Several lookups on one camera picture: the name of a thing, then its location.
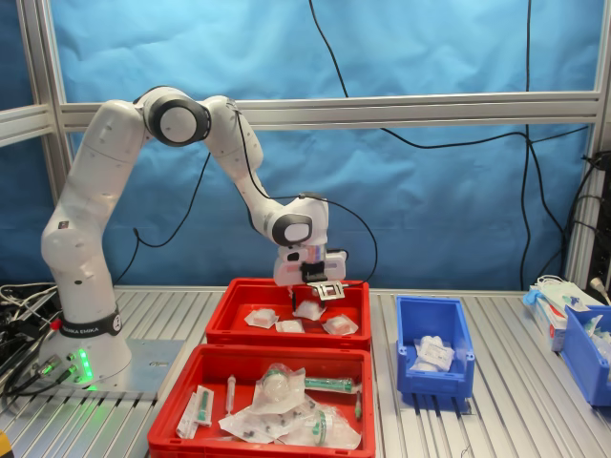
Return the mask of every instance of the ribbed metal surface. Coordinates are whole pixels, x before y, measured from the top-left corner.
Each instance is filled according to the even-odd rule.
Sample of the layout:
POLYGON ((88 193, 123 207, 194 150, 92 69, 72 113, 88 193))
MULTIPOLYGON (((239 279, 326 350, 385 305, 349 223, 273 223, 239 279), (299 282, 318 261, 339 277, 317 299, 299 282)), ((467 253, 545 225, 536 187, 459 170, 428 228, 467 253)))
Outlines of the ribbed metal surface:
MULTIPOLYGON (((394 389, 398 291, 372 290, 373 368, 377 384, 378 456, 611 457, 611 409, 591 408, 561 357, 545 350, 518 294, 426 292, 402 294, 460 297, 474 341, 477 366, 469 413, 454 400, 411 396, 394 389)), ((182 367, 197 344, 222 288, 125 287, 117 290, 125 330, 132 338, 182 339, 182 367)), ((179 375, 176 370, 170 387, 179 375)), ((15 456, 143 457, 146 433, 160 402, 85 399, 18 399, 1 406, 0 429, 15 456)))

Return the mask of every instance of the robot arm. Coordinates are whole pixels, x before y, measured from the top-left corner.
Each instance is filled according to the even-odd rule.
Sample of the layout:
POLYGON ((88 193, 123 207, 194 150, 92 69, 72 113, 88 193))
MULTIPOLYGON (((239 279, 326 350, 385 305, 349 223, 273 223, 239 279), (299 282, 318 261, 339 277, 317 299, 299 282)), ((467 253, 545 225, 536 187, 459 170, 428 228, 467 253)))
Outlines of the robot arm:
POLYGON ((170 146, 205 142, 238 188, 252 226, 280 246, 274 266, 277 284, 309 283, 321 299, 343 297, 339 281, 346 275, 347 253, 326 249, 327 203, 300 195, 283 206, 267 196, 256 174, 263 162, 261 145, 232 100, 214 96, 200 104, 181 91, 160 87, 134 103, 109 101, 85 133, 42 236, 42 255, 57 283, 63 323, 42 345, 39 358, 44 362, 57 355, 72 361, 78 371, 68 385, 108 378, 130 362, 130 350, 119 335, 102 234, 142 146, 152 136, 170 146))

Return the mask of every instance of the white box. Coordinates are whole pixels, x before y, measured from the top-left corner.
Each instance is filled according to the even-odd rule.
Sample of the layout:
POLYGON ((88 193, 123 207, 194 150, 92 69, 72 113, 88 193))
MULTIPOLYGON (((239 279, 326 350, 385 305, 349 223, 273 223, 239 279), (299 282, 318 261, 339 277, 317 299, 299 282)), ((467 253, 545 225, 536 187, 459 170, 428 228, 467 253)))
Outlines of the white box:
POLYGON ((558 310, 544 298, 537 298, 535 304, 528 305, 535 317, 537 326, 552 351, 561 351, 564 346, 566 332, 566 315, 564 310, 558 310))

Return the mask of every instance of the plastic tube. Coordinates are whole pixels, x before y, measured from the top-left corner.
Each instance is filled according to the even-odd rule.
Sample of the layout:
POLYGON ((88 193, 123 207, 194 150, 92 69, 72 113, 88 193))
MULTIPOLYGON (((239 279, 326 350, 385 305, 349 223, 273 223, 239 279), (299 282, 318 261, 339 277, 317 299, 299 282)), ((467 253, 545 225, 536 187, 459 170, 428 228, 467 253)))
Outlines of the plastic tube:
POLYGON ((227 379, 227 400, 225 408, 227 409, 227 415, 231 415, 233 410, 233 399, 236 396, 236 378, 232 375, 227 379))

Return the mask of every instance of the small white packet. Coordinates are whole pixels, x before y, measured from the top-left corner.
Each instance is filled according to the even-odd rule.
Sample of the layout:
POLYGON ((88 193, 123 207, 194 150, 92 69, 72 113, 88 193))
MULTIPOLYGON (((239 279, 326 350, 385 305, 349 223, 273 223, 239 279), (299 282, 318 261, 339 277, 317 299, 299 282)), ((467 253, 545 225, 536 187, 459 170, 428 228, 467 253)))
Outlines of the small white packet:
POLYGON ((272 364, 255 384, 251 411, 256 414, 285 413, 306 399, 306 370, 295 372, 283 364, 272 364))
POLYGON ((452 366, 454 350, 449 344, 444 344, 440 337, 425 336, 420 341, 414 341, 418 358, 410 370, 429 372, 448 372, 452 366))
POLYGON ((323 328, 329 334, 346 336, 348 334, 354 334, 359 326, 346 315, 342 314, 328 319, 327 322, 323 324, 323 328))
POLYGON ((276 312, 271 308, 260 308, 259 310, 253 310, 248 314, 244 321, 250 326, 264 327, 269 329, 279 319, 276 312))
POLYGON ((321 308, 317 302, 303 301, 299 304, 297 310, 293 312, 293 317, 306 318, 313 322, 317 322, 323 313, 325 313, 325 310, 327 310, 327 308, 321 308))
POLYGON ((277 322, 276 330, 278 332, 305 332, 301 320, 286 320, 284 322, 277 322))
POLYGON ((439 345, 431 341, 425 341, 420 347, 420 353, 418 353, 418 358, 424 363, 434 364, 443 372, 450 370, 453 357, 454 350, 443 344, 439 345))

